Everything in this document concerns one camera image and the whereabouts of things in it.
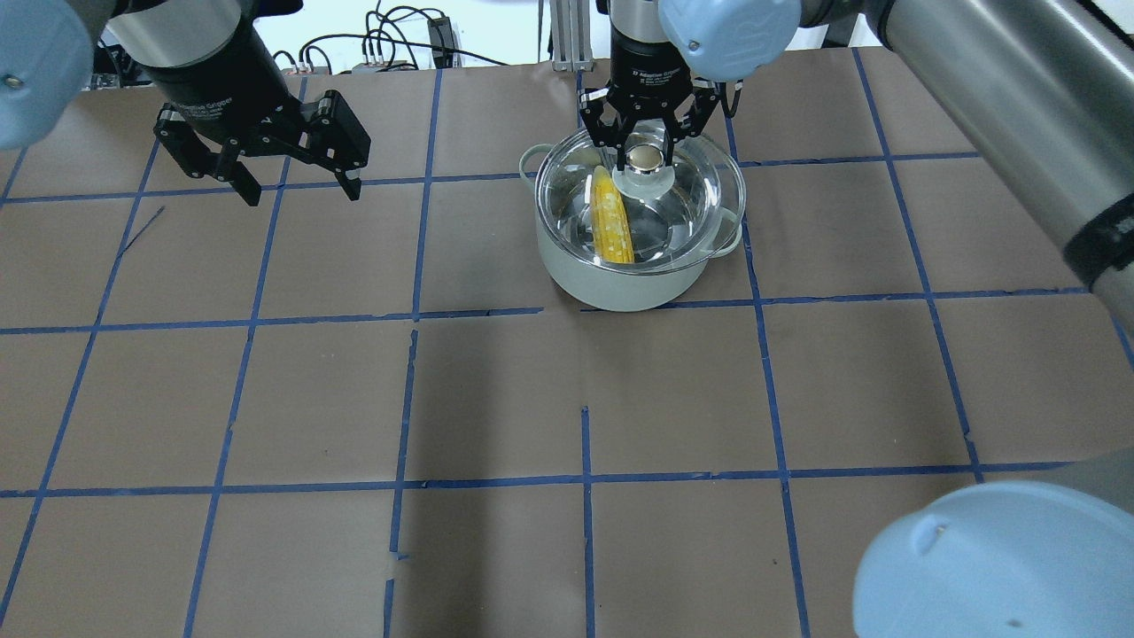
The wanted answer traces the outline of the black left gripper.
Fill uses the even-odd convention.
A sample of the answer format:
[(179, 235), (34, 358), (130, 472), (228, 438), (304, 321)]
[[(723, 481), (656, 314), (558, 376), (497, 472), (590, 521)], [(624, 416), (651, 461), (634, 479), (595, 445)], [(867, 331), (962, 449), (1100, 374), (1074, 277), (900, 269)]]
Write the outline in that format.
[(153, 127), (181, 172), (227, 184), (248, 206), (262, 187), (240, 158), (289, 156), (332, 173), (361, 197), (371, 136), (339, 90), (301, 104), (252, 26), (235, 26), (214, 51), (174, 65), (142, 63), (166, 93)]

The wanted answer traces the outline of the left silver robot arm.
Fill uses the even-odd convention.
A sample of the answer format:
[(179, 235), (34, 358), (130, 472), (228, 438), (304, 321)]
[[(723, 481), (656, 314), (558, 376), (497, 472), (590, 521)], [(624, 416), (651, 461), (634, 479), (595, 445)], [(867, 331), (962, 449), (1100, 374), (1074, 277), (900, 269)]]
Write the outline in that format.
[(28, 148), (88, 85), (110, 34), (166, 96), (153, 133), (191, 179), (227, 184), (248, 206), (259, 179), (244, 158), (291, 158), (361, 196), (371, 137), (337, 90), (303, 102), (260, 39), (259, 18), (301, 1), (5, 1), (1, 145)]

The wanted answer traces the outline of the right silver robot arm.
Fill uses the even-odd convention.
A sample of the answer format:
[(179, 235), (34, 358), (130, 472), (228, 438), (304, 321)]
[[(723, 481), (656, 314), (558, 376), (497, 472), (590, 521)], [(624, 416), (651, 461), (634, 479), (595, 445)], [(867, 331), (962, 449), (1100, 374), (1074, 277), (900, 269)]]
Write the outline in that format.
[[(830, 1), (602, 1), (611, 77), (579, 92), (600, 148), (640, 121), (697, 135), (726, 85), (773, 62)], [(1092, 1), (855, 1), (1131, 331), (1131, 39)], [(858, 637), (1129, 637), (1131, 451), (956, 490), (875, 536)]]

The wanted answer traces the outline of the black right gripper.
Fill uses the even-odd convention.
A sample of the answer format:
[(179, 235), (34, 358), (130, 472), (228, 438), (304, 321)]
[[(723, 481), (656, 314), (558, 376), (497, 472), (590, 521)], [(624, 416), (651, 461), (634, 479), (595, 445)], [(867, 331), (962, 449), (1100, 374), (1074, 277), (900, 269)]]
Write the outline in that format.
[(579, 120), (596, 148), (616, 153), (626, 169), (627, 143), (641, 121), (665, 124), (665, 165), (678, 143), (701, 136), (716, 112), (733, 120), (745, 80), (714, 82), (692, 73), (677, 46), (611, 34), (609, 78), (600, 90), (579, 90)]

